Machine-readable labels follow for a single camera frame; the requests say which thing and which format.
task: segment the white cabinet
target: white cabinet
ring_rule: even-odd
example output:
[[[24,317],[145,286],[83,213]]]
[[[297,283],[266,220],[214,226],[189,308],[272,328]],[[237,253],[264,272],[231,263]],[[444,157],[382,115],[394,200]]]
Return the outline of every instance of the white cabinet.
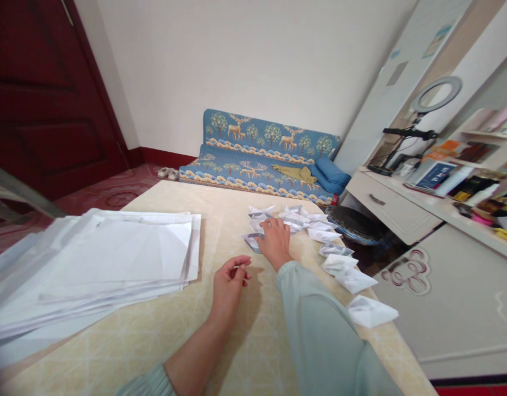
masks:
[[[406,245],[428,235],[442,220],[377,182],[356,172],[347,191],[357,198]]]
[[[507,373],[507,258],[446,224],[379,272],[430,379]]]

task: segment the hand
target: hand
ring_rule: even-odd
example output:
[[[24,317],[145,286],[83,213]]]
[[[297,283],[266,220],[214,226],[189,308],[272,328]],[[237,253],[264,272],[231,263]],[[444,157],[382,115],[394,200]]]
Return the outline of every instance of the hand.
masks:
[[[230,258],[215,273],[209,321],[225,329],[233,326],[243,287],[248,286],[247,280],[252,278],[246,271],[246,266],[252,264],[250,259],[250,256]]]
[[[269,218],[263,221],[261,227],[264,230],[264,239],[257,237],[261,253],[272,264],[276,272],[289,261],[292,256],[288,253],[290,245],[290,227],[283,223],[283,219]]]

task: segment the table surface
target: table surface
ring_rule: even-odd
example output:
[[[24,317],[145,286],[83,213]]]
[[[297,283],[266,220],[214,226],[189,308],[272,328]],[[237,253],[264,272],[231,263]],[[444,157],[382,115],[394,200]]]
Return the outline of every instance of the table surface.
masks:
[[[459,211],[453,206],[455,201],[450,197],[438,198],[430,194],[409,189],[404,186],[404,182],[402,180],[371,172],[365,167],[360,167],[359,171],[365,173],[366,176],[376,180],[390,190],[395,191],[397,194],[400,194],[415,205],[420,206],[429,213],[461,230],[465,234],[477,239],[482,244],[507,257],[507,241],[498,237],[492,227],[479,224],[471,219],[461,216]]]
[[[252,256],[249,272],[253,278],[244,289],[238,322],[206,394],[298,395],[276,274],[240,237],[250,232],[248,205],[277,205],[277,214],[285,204],[301,204],[311,213],[321,213],[309,201],[159,182],[124,210],[202,214],[198,280],[181,292],[119,309],[64,342],[3,370],[1,390],[10,395],[113,394],[125,382],[166,360],[188,339],[210,311],[215,271],[228,258],[247,254]],[[301,231],[292,236],[290,253],[347,305],[353,296],[321,269],[320,246]],[[376,298],[370,289],[362,294]],[[436,395],[393,323],[357,328],[406,396]]]

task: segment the blue pillow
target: blue pillow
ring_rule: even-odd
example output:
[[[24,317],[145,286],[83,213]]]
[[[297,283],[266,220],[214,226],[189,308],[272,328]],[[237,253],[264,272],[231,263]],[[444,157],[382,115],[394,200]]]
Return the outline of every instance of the blue pillow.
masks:
[[[318,158],[316,160],[316,165],[331,183],[346,186],[351,180],[351,176],[343,172],[343,170],[334,165],[334,162],[329,159]]]
[[[327,177],[316,165],[309,166],[309,169],[310,173],[312,173],[312,176],[318,178],[319,185],[326,189],[329,193],[341,194],[345,189],[341,184],[329,182],[329,180],[327,180]]]

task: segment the person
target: person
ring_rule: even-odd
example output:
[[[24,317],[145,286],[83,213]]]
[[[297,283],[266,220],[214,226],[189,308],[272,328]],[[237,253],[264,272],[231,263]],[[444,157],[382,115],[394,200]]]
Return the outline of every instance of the person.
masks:
[[[277,272],[288,337],[302,396],[400,396],[371,345],[362,340],[345,307],[321,280],[289,254],[282,219],[261,223],[263,255]],[[200,395],[234,325],[242,288],[251,279],[248,256],[233,257],[213,280],[208,319],[163,365],[123,386],[117,396]]]

